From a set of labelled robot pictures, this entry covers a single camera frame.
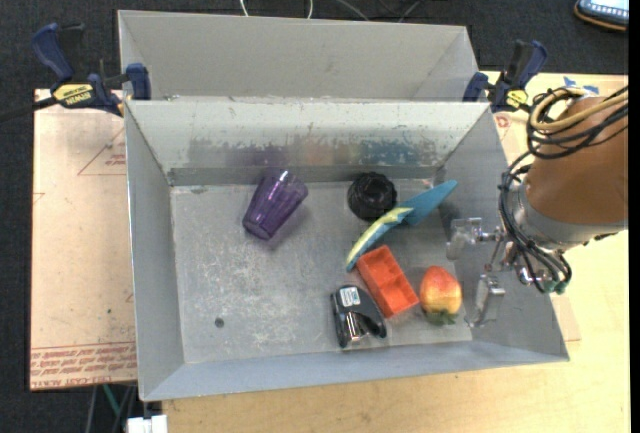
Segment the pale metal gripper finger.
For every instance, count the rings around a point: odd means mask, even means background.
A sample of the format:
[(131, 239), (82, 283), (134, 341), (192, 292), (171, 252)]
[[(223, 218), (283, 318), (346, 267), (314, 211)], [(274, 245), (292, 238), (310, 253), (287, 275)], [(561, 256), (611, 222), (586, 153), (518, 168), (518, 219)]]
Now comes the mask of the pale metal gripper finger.
[(471, 328), (479, 328), (497, 320), (506, 290), (496, 276), (482, 274), (479, 278), (473, 307), (465, 321)]
[(482, 219), (480, 217), (454, 219), (450, 225), (451, 237), (446, 247), (446, 257), (457, 260), (467, 245), (474, 245), (483, 239)]

